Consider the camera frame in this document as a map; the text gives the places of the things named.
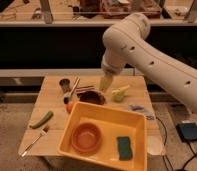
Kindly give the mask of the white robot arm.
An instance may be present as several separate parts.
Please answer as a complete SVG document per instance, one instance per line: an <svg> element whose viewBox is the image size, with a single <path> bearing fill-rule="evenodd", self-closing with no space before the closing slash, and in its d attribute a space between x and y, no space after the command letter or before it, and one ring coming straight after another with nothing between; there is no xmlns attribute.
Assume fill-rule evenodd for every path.
<svg viewBox="0 0 197 171"><path fill-rule="evenodd" d="M197 70L148 44L145 39L150 28L142 13L130 14L110 26L103 34L103 72L113 77L129 64L197 114Z"/></svg>

